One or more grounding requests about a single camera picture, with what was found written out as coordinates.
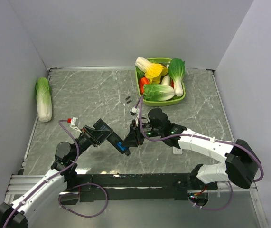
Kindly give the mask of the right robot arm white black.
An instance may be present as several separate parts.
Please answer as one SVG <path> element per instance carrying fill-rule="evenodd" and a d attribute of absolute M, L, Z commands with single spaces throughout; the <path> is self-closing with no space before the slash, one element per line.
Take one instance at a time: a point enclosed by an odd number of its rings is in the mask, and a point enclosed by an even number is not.
<path fill-rule="evenodd" d="M 160 108 L 150 110 L 148 122 L 143 123 L 140 112 L 136 107 L 130 111 L 135 119 L 132 120 L 129 134 L 122 143 L 124 147 L 138 147 L 147 139 L 151 142 L 163 142 L 180 151 L 197 152 L 216 160 L 217 164 L 199 164 L 193 169 L 194 175 L 190 182 L 195 189 L 202 189 L 211 182 L 223 181 L 248 189 L 255 182 L 255 175 L 261 170 L 261 162 L 246 141 L 223 141 L 196 133 L 171 123 Z"/>

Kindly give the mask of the red pepper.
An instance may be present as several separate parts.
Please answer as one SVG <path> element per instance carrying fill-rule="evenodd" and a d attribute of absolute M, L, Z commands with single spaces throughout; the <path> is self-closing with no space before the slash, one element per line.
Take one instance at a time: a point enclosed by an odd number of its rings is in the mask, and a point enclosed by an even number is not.
<path fill-rule="evenodd" d="M 149 84 L 149 80 L 146 77 L 142 77 L 139 81 L 140 94 L 144 93 L 144 85 Z"/>

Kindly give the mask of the black base bar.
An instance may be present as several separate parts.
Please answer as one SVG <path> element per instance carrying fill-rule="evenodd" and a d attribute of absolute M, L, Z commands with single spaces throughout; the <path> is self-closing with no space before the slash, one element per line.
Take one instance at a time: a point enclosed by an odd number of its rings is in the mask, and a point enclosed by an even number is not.
<path fill-rule="evenodd" d="M 81 174 L 68 184 L 67 192 L 77 192 L 80 202 L 105 200 L 188 200 L 188 193 L 217 190 L 191 173 Z"/>

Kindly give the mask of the yellow leaf cabbage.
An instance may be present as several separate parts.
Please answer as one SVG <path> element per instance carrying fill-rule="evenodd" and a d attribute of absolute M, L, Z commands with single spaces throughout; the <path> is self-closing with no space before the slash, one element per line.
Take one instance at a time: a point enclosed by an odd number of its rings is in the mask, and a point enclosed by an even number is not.
<path fill-rule="evenodd" d="M 160 63 L 153 63 L 143 57 L 138 57 L 135 66 L 144 72 L 145 77 L 150 83 L 159 84 L 161 78 L 168 73 L 168 69 Z"/>

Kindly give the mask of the white remote control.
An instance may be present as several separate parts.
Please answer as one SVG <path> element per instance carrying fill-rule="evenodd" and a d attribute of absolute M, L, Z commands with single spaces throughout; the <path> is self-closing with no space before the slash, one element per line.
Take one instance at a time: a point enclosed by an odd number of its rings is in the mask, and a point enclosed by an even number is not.
<path fill-rule="evenodd" d="M 179 149 L 177 147 L 173 147 L 173 154 L 174 155 L 182 155 L 183 154 L 183 150 Z"/>

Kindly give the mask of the napa cabbage on table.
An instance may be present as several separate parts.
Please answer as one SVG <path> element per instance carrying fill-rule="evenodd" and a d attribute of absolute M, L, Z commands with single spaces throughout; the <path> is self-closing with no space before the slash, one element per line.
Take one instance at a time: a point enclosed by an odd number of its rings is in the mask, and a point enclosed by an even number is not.
<path fill-rule="evenodd" d="M 38 119 L 41 122 L 49 122 L 52 118 L 52 100 L 48 79 L 40 77 L 35 88 Z"/>

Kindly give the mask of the black remote control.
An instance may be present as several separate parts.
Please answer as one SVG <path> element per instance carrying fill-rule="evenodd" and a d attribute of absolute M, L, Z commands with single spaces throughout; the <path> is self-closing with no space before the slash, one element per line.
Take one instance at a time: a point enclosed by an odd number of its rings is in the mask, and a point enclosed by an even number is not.
<path fill-rule="evenodd" d="M 118 134 L 116 134 L 115 132 L 113 132 L 111 135 L 109 135 L 109 137 L 107 138 L 107 141 L 118 151 L 118 147 L 117 147 L 117 142 L 121 142 L 122 143 L 122 139 L 119 137 Z M 130 150 L 128 149 L 125 153 L 121 153 L 121 154 L 125 154 L 126 156 L 130 155 Z"/>

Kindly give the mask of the green lettuce head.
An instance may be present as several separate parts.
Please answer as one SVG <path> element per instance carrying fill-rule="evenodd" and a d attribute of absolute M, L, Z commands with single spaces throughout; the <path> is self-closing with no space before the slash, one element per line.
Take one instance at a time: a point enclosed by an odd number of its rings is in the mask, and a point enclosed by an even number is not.
<path fill-rule="evenodd" d="M 146 84 L 143 97 L 148 101 L 167 101 L 175 96 L 174 89 L 168 85 Z"/>

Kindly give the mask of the green plastic basket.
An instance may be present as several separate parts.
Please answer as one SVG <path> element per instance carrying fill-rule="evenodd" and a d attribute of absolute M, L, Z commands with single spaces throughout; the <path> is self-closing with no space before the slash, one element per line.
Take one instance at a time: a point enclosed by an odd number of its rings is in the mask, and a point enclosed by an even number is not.
<path fill-rule="evenodd" d="M 138 92 L 145 105 L 175 105 L 186 96 L 183 82 L 186 70 L 182 59 L 138 57 L 135 67 Z"/>

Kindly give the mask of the green bok choy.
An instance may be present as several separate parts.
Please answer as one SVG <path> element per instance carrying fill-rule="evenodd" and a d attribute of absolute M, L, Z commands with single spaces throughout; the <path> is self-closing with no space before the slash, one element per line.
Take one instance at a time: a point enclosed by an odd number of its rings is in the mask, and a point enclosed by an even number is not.
<path fill-rule="evenodd" d="M 182 59 L 173 58 L 168 67 L 168 74 L 174 83 L 175 96 L 182 96 L 182 81 L 185 75 L 185 62 Z"/>

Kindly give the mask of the white radish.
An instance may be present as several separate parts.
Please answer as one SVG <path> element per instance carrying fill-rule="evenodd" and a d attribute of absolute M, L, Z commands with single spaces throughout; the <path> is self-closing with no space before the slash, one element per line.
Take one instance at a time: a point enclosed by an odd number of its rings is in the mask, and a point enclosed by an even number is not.
<path fill-rule="evenodd" d="M 163 77 L 161 84 L 171 86 L 171 78 L 168 74 Z"/>

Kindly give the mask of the aluminium frame rail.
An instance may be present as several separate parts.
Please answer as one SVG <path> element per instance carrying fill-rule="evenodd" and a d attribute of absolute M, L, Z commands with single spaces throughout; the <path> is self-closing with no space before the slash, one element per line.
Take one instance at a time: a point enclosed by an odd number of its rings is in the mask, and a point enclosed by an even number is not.
<path fill-rule="evenodd" d="M 12 175 L 6 191 L 6 195 L 23 195 L 36 185 L 44 175 Z M 233 192 L 256 192 L 258 191 L 255 183 L 249 189 L 243 189 L 231 183 Z M 218 182 L 216 190 L 205 190 L 205 192 L 230 192 L 227 182 Z"/>

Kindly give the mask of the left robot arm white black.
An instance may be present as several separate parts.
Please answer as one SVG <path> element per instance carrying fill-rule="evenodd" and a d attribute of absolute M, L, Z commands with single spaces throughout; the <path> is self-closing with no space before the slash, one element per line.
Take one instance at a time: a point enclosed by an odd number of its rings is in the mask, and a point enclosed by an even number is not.
<path fill-rule="evenodd" d="M 10 204 L 0 205 L 0 228 L 29 228 L 48 203 L 64 190 L 77 185 L 76 161 L 90 146 L 103 143 L 113 130 L 108 126 L 96 130 L 85 126 L 74 143 L 61 142 L 56 147 L 55 161 L 42 179 Z"/>

